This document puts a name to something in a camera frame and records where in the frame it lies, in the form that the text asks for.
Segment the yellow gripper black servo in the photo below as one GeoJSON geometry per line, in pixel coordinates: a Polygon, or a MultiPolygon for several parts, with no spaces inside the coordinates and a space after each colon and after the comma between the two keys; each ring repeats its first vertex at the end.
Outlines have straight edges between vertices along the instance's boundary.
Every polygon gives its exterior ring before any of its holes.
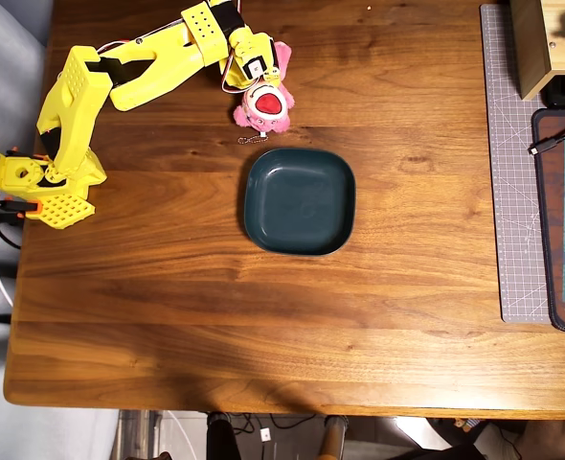
{"type": "Polygon", "coordinates": [[[277,68],[277,52],[270,35],[254,34],[248,26],[243,26],[231,33],[229,42],[232,48],[232,64],[228,71],[230,86],[248,87],[261,76],[267,84],[280,85],[281,71],[277,68]]]}

